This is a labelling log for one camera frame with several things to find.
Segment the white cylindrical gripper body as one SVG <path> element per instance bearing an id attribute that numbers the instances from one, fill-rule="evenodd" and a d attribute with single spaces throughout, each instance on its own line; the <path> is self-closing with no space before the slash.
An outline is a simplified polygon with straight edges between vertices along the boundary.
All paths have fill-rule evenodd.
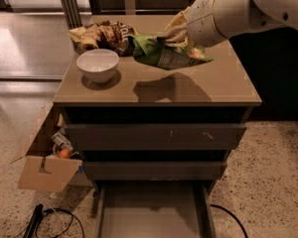
<path id="1" fill-rule="evenodd" d="M 233 36 L 252 33 L 251 0 L 196 0 L 188 16 L 192 42 L 213 47 Z"/>

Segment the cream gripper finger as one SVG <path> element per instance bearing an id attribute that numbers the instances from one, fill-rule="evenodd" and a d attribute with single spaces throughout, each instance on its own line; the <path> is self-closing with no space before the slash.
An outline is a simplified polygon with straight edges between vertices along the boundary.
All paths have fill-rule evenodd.
<path id="1" fill-rule="evenodd" d="M 193 47 L 195 43 L 187 34 L 165 38 L 165 45 L 172 48 Z"/>
<path id="2" fill-rule="evenodd" d="M 165 27 L 164 37 L 176 38 L 182 32 L 186 32 L 190 9 L 191 7 L 188 6 L 186 9 L 182 10 L 173 17 L 173 19 Z"/>

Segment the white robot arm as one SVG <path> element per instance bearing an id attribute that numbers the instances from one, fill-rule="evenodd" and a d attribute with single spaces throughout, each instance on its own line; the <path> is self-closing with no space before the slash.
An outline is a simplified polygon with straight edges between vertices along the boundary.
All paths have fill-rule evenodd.
<path id="1" fill-rule="evenodd" d="M 298 0 L 196 0 L 186 21 L 163 37 L 169 46 L 213 47 L 234 36 L 283 27 L 298 31 Z"/>

